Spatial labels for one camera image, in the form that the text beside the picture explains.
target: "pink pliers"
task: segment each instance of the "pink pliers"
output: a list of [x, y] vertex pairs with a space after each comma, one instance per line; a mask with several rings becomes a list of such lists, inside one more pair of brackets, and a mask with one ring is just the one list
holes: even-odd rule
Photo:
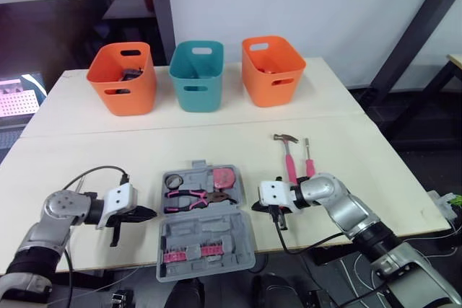
[[179, 196], [192, 196], [198, 198], [199, 200], [184, 207], [165, 207], [164, 213], [177, 213], [177, 212], [186, 212], [195, 208], [205, 208], [212, 202], [222, 202], [224, 200], [230, 200], [232, 203], [237, 203], [236, 200], [231, 198], [228, 194], [223, 193], [222, 191], [214, 191], [213, 193], [207, 192], [204, 189], [198, 190], [174, 190], [168, 193], [165, 193], [166, 198], [177, 198]]

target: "green object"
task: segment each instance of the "green object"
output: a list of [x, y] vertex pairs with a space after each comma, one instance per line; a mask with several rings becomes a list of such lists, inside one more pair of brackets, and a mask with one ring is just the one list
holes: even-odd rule
[[224, 48], [217, 41], [185, 41], [177, 46], [170, 77], [181, 108], [212, 112], [222, 101]]
[[462, 195], [457, 195], [457, 197], [450, 200], [449, 203], [455, 206], [462, 206]]

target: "open tool case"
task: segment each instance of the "open tool case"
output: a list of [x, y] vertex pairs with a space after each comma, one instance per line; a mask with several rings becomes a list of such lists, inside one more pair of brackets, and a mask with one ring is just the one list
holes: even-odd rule
[[[228, 174], [232, 172], [235, 181], [228, 181], [221, 188], [217, 177], [214, 178], [216, 169], [227, 169], [220, 172]], [[174, 177], [178, 179], [176, 184], [168, 181]], [[204, 208], [166, 213], [169, 208], [191, 206], [198, 201], [191, 196], [175, 197], [177, 190], [219, 191], [228, 194], [234, 202], [224, 200], [209, 203]], [[240, 174], [232, 165], [207, 166], [205, 160], [200, 160], [193, 162], [191, 170], [164, 174], [162, 210], [166, 218], [160, 225], [156, 273], [159, 281], [209, 276], [245, 270], [255, 265], [250, 218], [238, 209], [243, 202], [243, 192]]]

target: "screwdriver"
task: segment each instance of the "screwdriver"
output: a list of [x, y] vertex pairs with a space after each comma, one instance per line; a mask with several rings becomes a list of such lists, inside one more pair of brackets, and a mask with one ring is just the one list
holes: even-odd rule
[[305, 147], [306, 147], [306, 175], [312, 177], [315, 175], [315, 162], [310, 158], [310, 142], [305, 138]]

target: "orange basket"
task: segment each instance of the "orange basket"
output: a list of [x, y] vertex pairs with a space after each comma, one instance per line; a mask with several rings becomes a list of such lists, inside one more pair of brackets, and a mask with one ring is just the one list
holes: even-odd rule
[[[121, 81], [126, 69], [142, 71]], [[111, 43], [100, 49], [87, 74], [93, 88], [114, 115], [142, 115], [152, 110], [156, 74], [147, 43]]]
[[279, 36], [243, 41], [243, 82], [259, 107], [290, 102], [306, 67], [302, 56]]

